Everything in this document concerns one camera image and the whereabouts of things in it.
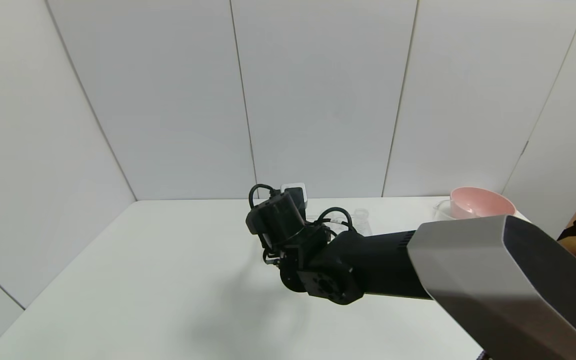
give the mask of black robotic arm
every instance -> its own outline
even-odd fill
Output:
[[[258,187],[270,198],[253,205]],[[334,207],[306,221],[301,191],[256,185],[246,224],[295,292],[347,305],[364,296],[435,300],[495,360],[576,360],[576,258],[531,223],[494,216],[363,236]],[[345,214],[348,230],[326,226]]]

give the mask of white table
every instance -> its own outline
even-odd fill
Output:
[[[416,229],[445,197],[311,199],[368,209],[374,234]],[[285,289],[246,200],[133,203],[0,338],[0,360],[475,360],[437,303],[346,306]]]

